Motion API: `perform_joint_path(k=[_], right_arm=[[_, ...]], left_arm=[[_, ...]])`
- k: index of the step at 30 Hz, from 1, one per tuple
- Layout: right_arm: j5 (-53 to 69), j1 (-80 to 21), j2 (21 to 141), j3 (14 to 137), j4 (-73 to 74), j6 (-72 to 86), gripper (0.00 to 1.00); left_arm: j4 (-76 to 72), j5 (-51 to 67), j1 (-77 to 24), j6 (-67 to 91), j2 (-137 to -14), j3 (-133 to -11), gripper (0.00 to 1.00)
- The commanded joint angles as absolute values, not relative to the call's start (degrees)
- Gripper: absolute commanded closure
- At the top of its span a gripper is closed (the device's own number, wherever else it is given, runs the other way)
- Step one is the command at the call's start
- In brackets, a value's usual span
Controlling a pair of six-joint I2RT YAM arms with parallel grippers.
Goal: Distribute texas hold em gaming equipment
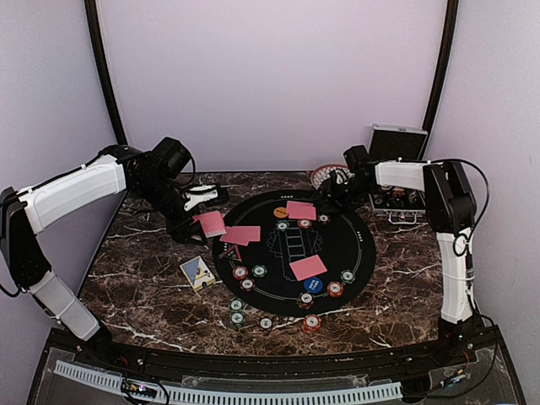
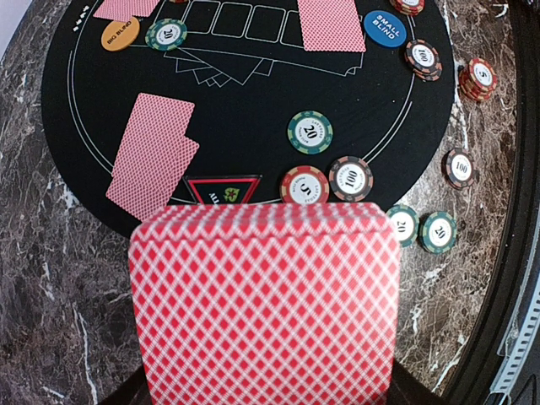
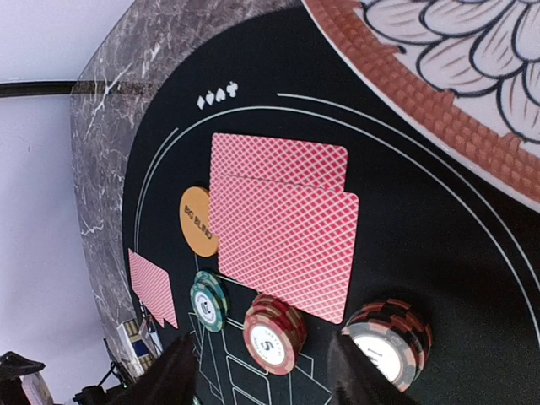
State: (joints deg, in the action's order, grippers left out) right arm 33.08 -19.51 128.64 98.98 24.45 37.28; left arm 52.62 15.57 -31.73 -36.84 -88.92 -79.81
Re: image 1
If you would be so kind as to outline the red-backed playing card deck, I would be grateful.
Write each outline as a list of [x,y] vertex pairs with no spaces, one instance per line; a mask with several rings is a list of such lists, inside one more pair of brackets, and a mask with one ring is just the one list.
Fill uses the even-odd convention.
[[195,222],[202,226],[206,237],[215,237],[226,233],[224,217],[220,211],[201,213],[193,217]]

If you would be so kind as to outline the orange big blind button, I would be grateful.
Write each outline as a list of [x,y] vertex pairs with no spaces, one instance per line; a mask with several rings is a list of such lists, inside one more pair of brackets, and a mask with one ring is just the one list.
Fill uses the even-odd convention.
[[285,207],[277,207],[273,210],[273,214],[275,217],[279,219],[285,219],[289,216],[288,210]]

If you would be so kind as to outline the single red-backed playing card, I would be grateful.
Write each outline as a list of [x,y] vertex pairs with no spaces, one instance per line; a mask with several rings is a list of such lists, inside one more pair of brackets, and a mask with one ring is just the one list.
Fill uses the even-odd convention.
[[226,226],[225,233],[220,236],[219,240],[224,243],[248,246],[251,242],[261,240],[261,227],[255,225]]

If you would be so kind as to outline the red triangular all-in marker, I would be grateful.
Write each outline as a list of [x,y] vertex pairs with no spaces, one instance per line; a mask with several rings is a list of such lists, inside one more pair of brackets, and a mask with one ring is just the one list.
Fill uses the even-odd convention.
[[226,251],[219,255],[219,259],[242,262],[239,247],[237,245],[230,246]]

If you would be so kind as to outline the green poker chip stack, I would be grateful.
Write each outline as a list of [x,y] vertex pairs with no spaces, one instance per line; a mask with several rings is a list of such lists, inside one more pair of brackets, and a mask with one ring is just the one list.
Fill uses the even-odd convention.
[[234,329],[239,329],[246,324],[246,314],[242,311],[233,311],[229,316],[229,323]]

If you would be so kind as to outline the red poker chip stack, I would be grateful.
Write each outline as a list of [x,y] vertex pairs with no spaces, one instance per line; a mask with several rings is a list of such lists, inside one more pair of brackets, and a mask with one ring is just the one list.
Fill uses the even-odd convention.
[[304,318],[302,330],[306,333],[317,332],[321,328],[321,318],[318,315],[308,315]]

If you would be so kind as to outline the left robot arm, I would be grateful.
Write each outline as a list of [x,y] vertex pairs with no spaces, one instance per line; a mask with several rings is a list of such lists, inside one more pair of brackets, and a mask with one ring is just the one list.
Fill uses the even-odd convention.
[[101,368],[119,360],[111,334],[53,272],[37,235],[59,219],[104,197],[134,192],[165,218],[177,243],[203,244],[207,237],[194,219],[200,205],[226,203],[219,184],[181,184],[177,176],[194,158],[180,141],[164,138],[150,151],[127,145],[102,149],[89,163],[35,186],[1,193],[1,253],[19,293],[29,293],[76,338]]

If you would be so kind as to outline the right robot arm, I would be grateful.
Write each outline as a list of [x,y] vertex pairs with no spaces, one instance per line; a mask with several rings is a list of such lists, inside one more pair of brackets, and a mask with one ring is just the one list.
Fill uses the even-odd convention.
[[341,180],[333,171],[316,188],[313,203],[337,213],[379,186],[422,192],[426,218],[436,234],[442,258],[440,318],[455,325],[468,321],[476,310],[473,234],[485,211],[477,211],[476,197],[463,166],[477,166],[463,159],[375,161],[363,145],[349,148],[343,156],[352,175]]

